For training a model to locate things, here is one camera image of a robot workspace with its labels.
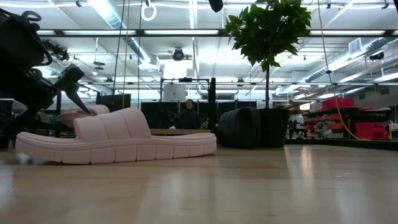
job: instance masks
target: pink slide sandal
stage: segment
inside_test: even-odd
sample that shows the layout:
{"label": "pink slide sandal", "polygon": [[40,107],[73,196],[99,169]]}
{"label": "pink slide sandal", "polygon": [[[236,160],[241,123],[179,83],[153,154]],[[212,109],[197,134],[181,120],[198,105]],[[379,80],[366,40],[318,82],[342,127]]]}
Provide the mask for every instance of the pink slide sandal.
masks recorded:
{"label": "pink slide sandal", "polygon": [[144,115],[134,108],[77,118],[74,125],[75,139],[20,133],[16,151],[66,164],[176,159],[216,151],[216,137],[211,133],[151,136]]}
{"label": "pink slide sandal", "polygon": [[108,107],[105,105],[88,105],[86,106],[90,114],[87,114],[82,109],[70,109],[62,111],[60,115],[57,116],[57,121],[70,128],[73,127],[73,121],[76,118],[85,118],[88,116],[100,115],[109,113]]}

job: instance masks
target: person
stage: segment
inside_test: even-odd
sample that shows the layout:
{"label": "person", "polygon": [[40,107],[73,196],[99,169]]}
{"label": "person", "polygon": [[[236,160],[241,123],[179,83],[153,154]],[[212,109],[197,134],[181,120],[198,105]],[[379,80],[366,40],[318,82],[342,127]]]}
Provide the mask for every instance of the person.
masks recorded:
{"label": "person", "polygon": [[178,117],[178,129],[199,129],[200,119],[199,113],[193,109],[193,101],[186,100],[185,110],[183,110]]}

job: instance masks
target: window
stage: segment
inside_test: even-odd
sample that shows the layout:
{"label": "window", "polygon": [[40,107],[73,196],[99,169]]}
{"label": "window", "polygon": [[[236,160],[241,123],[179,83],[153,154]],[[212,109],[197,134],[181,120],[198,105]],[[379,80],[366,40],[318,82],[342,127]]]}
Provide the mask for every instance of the window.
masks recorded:
{"label": "window", "polygon": [[381,89],[381,90],[380,90],[380,94],[381,94],[381,95],[387,95],[387,94],[389,94],[389,93],[390,93],[390,91],[389,91],[388,88],[384,88],[384,89]]}

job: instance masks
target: potted plant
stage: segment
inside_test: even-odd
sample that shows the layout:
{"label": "potted plant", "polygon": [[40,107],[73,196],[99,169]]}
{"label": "potted plant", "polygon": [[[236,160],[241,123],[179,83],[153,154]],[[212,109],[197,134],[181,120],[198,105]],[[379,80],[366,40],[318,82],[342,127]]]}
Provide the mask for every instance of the potted plant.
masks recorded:
{"label": "potted plant", "polygon": [[275,61],[278,54],[288,51],[297,55],[294,44],[299,36],[307,35],[310,12],[301,7],[301,0],[258,0],[265,8],[252,4],[239,16],[228,16],[224,32],[234,39],[233,49],[241,49],[250,64],[259,63],[266,73],[266,108],[260,110],[263,147],[283,147],[289,119],[289,110],[269,109],[270,66],[280,67]]}

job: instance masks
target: hanging ring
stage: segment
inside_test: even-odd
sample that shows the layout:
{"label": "hanging ring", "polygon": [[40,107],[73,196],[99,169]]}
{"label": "hanging ring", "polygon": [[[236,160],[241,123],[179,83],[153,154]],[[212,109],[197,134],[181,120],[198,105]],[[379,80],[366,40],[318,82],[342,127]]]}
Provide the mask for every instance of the hanging ring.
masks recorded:
{"label": "hanging ring", "polygon": [[[145,9],[150,8],[150,7],[153,8],[154,12],[153,12],[152,15],[148,18],[148,17],[145,16]],[[154,5],[142,6],[142,7],[141,7],[141,17],[142,17],[142,19],[145,20],[145,21],[151,21],[151,20],[155,19],[156,14],[157,14],[157,10],[156,10],[156,6],[154,6]]]}

